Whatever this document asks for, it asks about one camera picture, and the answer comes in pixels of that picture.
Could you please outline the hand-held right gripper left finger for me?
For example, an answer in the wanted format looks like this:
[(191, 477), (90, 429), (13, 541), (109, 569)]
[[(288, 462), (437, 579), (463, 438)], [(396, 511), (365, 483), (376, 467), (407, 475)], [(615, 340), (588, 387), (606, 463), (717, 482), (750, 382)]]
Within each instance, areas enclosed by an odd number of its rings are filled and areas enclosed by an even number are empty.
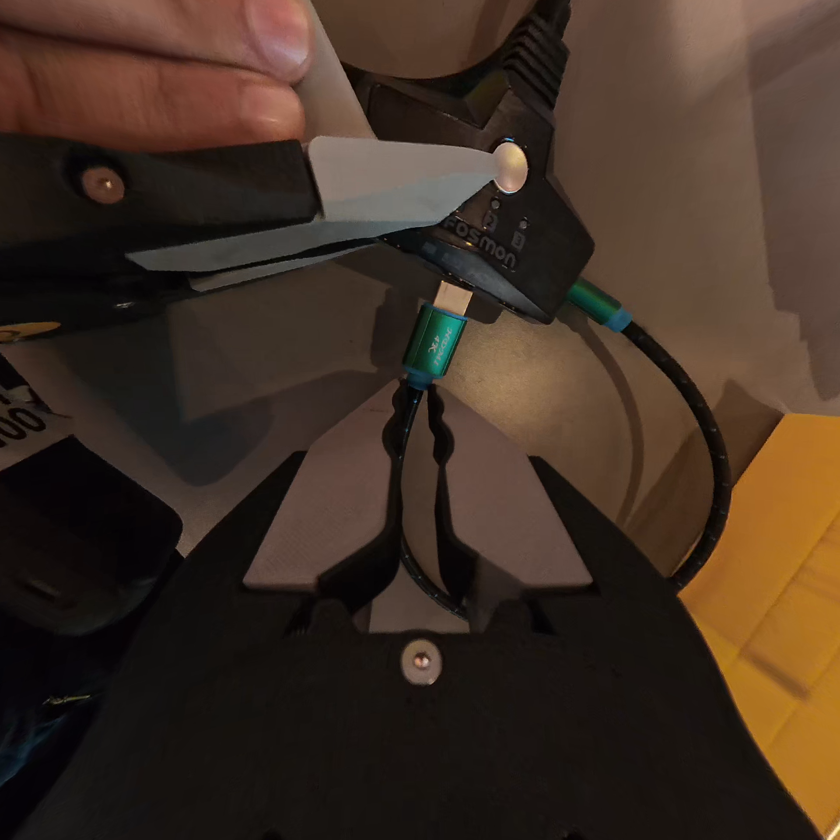
[(393, 583), (403, 500), (392, 432), (403, 404), (400, 382), (389, 382), (312, 444), (246, 588), (337, 600), (356, 614)]

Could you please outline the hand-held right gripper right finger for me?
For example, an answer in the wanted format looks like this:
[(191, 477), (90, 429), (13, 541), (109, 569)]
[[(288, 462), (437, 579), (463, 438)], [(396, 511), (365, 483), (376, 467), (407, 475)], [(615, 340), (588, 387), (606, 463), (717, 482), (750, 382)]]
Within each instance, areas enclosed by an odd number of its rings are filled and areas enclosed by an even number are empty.
[(437, 563), (458, 604), (495, 607), (593, 578), (529, 457), (442, 387), (427, 393), (437, 485)]

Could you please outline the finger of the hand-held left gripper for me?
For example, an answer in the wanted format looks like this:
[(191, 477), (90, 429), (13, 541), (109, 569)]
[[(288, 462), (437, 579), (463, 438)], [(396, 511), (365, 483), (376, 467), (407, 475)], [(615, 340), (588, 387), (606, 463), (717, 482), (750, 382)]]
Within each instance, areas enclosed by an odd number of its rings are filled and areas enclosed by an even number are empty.
[(295, 90), (306, 116), (302, 151), (319, 208), (313, 220), (258, 233), (128, 254), (149, 271), (287, 272), (436, 225), (499, 174), (490, 153), (375, 138), (311, 2), (311, 61)]
[(210, 275), (195, 276), (189, 280), (190, 288), (196, 293), (209, 293), (228, 287), (244, 284), (253, 280), (275, 277), (290, 271), (307, 268), (325, 261), (346, 256), (367, 246), (345, 246), (330, 253), (302, 255), (292, 259), (283, 259), (269, 263), (226, 269)]

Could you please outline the black HDMI switch hub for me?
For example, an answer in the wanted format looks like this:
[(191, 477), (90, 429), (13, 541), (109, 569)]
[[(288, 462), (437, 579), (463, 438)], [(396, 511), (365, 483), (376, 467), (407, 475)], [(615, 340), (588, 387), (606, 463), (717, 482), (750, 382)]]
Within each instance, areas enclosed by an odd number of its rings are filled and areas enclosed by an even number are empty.
[(446, 77), (388, 77), (343, 63), (379, 140), (521, 150), (528, 171), (517, 192), (489, 183), (442, 222), (386, 234), (381, 242), (545, 324), (557, 316), (595, 248), (549, 174), (570, 18), (569, 1), (535, 2), (494, 53)]

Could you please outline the yellow plastic bin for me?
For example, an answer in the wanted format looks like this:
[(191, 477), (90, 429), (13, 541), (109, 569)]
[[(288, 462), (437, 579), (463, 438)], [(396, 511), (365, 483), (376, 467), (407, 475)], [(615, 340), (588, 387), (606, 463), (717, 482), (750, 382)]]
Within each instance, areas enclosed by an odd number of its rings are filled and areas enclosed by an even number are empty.
[(753, 739), (825, 838), (839, 812), (839, 420), (784, 416), (681, 599)]

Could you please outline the person's left hand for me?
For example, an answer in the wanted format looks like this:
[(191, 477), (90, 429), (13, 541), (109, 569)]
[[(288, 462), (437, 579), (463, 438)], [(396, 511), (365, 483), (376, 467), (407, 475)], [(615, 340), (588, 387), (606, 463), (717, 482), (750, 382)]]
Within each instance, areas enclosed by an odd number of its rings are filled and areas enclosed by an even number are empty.
[(1, 131), (131, 152), (301, 140), (295, 1), (2, 1)]

